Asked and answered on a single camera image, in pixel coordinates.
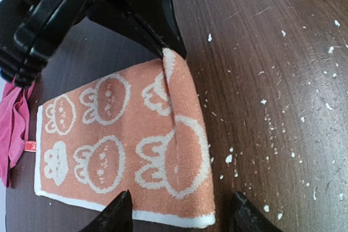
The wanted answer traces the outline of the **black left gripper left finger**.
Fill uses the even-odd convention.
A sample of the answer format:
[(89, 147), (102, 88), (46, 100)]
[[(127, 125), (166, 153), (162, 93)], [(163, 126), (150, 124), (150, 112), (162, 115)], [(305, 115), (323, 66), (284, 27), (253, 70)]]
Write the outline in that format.
[(132, 232), (133, 203), (129, 190), (122, 191), (106, 208), (80, 232)]

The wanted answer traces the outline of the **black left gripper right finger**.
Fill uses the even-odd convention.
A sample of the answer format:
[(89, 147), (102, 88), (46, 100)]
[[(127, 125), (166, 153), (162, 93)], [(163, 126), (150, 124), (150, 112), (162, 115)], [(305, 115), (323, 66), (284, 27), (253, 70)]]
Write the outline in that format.
[(277, 227), (242, 192), (235, 192), (229, 231), (267, 232), (277, 231)]

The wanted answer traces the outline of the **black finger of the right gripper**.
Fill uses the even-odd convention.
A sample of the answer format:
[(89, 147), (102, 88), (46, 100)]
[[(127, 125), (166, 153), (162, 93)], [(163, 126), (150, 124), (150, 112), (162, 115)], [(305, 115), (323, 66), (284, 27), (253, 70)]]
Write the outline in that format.
[(94, 0), (86, 16), (159, 57), (163, 56), (163, 48), (182, 58), (187, 55), (173, 0)]

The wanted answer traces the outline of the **orange bunny towel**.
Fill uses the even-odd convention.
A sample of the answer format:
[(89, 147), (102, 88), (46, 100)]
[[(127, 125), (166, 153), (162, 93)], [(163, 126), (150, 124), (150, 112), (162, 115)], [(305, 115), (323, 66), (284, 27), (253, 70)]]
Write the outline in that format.
[(213, 225), (209, 144), (186, 61), (165, 48), (39, 106), (34, 191), (97, 211), (129, 191), (136, 220)]

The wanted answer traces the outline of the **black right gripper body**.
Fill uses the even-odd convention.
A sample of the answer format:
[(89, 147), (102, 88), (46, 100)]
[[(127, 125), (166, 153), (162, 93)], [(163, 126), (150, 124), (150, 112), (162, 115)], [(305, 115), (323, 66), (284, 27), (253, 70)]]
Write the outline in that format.
[(88, 0), (1, 0), (1, 77), (28, 88)]

